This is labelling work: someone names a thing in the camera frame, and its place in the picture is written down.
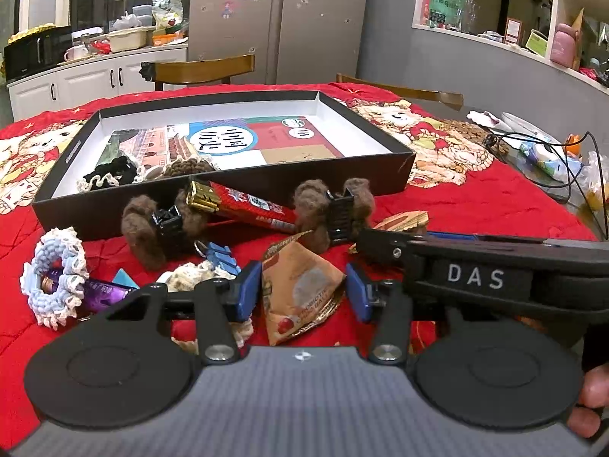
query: light blue crochet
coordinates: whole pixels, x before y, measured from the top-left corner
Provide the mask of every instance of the light blue crochet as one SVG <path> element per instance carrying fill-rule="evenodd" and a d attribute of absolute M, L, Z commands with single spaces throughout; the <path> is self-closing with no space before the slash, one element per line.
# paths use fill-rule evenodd
<path fill-rule="evenodd" d="M 21 277 L 21 291 L 28 296 L 27 303 L 36 315 L 38 324 L 45 323 L 46 326 L 53 326 L 53 328 L 57 328 L 57 317 L 55 315 L 66 310 L 68 300 L 74 295 L 68 287 L 70 276 L 82 275 L 82 271 L 77 269 L 79 264 L 82 268 L 80 260 L 83 258 L 83 253 L 80 241 L 76 238 L 72 229 L 67 229 L 67 231 L 67 235 L 62 235 L 65 231 L 53 229 L 43 236 L 41 242 L 36 246 L 31 264 L 24 264 L 23 276 Z M 80 250 L 71 245 L 72 242 L 69 242 L 68 238 L 72 237 L 74 242 L 77 242 Z M 59 277 L 56 292 L 45 294 L 41 289 L 41 278 L 57 259 L 62 260 L 63 273 Z M 77 289 L 82 291 L 82 285 L 77 286 Z M 60 320 L 60 323 L 64 324 L 65 319 Z"/>

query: cartoon lion print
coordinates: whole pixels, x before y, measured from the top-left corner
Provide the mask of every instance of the cartoon lion print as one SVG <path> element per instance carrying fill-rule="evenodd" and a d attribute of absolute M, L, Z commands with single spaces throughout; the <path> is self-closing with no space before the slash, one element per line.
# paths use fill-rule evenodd
<path fill-rule="evenodd" d="M 46 174 L 83 123 L 53 123 L 36 132 L 0 139 L 0 215 L 32 202 Z"/>
<path fill-rule="evenodd" d="M 408 183 L 434 187 L 442 182 L 461 185 L 468 171 L 488 168 L 494 157 L 480 145 L 465 139 L 442 122 L 423 117 L 410 109 L 411 103 L 373 103 L 354 100 L 350 108 L 391 134 L 416 153 Z"/>

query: red chocolate bar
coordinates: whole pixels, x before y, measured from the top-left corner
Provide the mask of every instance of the red chocolate bar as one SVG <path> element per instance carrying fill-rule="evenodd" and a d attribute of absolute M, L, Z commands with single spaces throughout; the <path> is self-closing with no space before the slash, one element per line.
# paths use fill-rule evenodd
<path fill-rule="evenodd" d="M 218 213 L 265 229 L 285 233 L 296 232 L 296 215 L 285 206 L 279 206 L 259 197 L 224 187 L 215 182 L 205 185 L 192 181 L 187 194 L 187 204 L 200 211 Z"/>

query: round black pad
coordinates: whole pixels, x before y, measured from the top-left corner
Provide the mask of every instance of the round black pad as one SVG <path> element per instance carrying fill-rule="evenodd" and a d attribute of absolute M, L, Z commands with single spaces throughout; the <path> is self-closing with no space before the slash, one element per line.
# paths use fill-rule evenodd
<path fill-rule="evenodd" d="M 439 410 L 468 425 L 525 430 L 560 420 L 583 383 L 579 363 L 522 323 L 467 323 L 418 357 L 414 381 Z"/>
<path fill-rule="evenodd" d="M 175 403 L 191 383 L 191 358 L 138 323 L 85 323 L 39 350 L 24 378 L 33 406 L 62 425 L 101 430 Z"/>

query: stainless steel refrigerator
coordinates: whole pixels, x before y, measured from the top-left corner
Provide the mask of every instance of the stainless steel refrigerator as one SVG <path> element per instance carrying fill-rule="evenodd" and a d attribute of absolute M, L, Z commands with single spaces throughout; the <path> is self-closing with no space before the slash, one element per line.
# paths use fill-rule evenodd
<path fill-rule="evenodd" d="M 235 83 L 307 84 L 355 75 L 366 0 L 191 0 L 188 60 L 256 55 Z"/>

